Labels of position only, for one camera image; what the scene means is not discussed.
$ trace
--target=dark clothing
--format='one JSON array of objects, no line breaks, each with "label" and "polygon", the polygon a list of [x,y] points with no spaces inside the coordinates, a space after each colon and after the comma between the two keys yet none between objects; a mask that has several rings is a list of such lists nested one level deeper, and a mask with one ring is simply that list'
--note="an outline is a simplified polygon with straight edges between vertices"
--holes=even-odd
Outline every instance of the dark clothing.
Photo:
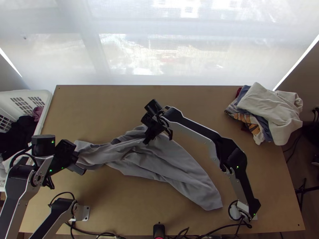
[{"label": "dark clothing", "polygon": [[3,160],[10,158],[20,150],[26,149],[37,126],[31,116],[21,116],[11,124],[6,133],[0,133],[0,153]]}]

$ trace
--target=white curtain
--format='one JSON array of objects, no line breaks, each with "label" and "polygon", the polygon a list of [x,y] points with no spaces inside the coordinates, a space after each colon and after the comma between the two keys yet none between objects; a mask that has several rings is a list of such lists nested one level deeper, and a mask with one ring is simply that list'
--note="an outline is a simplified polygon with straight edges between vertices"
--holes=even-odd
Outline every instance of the white curtain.
[{"label": "white curtain", "polygon": [[318,0],[0,0],[0,48],[31,89],[272,89],[319,34]]}]

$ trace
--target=pile of clothes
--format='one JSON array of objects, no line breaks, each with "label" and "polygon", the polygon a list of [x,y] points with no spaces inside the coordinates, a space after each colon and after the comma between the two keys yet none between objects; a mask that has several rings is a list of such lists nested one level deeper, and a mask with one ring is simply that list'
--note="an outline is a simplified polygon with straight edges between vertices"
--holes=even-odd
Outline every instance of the pile of clothes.
[{"label": "pile of clothes", "polygon": [[257,145],[285,145],[290,134],[302,127],[303,102],[297,93],[267,90],[259,83],[238,89],[225,113],[244,123]]},{"label": "pile of clothes", "polygon": [[0,186],[4,186],[8,173],[9,164],[6,160],[10,161],[13,155],[28,147],[42,110],[42,107],[34,108],[32,116],[21,116],[11,124],[8,132],[0,133]]}]

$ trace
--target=tabletop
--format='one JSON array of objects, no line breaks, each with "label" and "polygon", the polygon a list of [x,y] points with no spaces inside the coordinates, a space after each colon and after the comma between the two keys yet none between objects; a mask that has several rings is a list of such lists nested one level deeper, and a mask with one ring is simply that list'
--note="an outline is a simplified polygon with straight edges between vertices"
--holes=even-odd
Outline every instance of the tabletop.
[{"label": "tabletop", "polygon": [[[223,137],[233,139],[246,153],[247,175],[261,208],[252,229],[240,233],[304,230],[304,223],[281,147],[273,143],[256,145],[241,122],[224,110],[235,98],[237,86],[57,86],[42,134],[56,135],[56,141],[83,140],[107,143],[141,125],[144,106],[157,99],[162,106],[174,106],[183,115],[205,125]],[[71,191],[79,204],[91,207],[89,220],[77,222],[83,230],[111,231],[120,235],[152,235],[159,221],[168,235],[190,227],[189,234],[204,234],[234,221],[228,205],[236,199],[231,183],[209,159],[201,142],[174,132],[174,140],[204,168],[219,190],[223,208],[205,211],[171,185],[134,176],[124,176],[104,166],[83,176],[63,170],[52,177],[55,190],[41,188],[27,207],[20,231],[34,232],[49,215],[47,204],[58,193]],[[234,227],[220,231],[232,234]],[[62,225],[58,233],[69,234]]]}]

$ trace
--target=pink cloth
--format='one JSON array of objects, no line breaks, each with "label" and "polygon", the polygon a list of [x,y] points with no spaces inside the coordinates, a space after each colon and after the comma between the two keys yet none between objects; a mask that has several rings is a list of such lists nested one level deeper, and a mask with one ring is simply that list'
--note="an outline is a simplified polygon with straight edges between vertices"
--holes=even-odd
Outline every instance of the pink cloth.
[{"label": "pink cloth", "polygon": [[42,107],[35,107],[33,109],[32,116],[34,118],[34,122],[38,122],[39,121],[39,119],[41,117],[41,114],[42,114],[42,111],[43,111]]}]

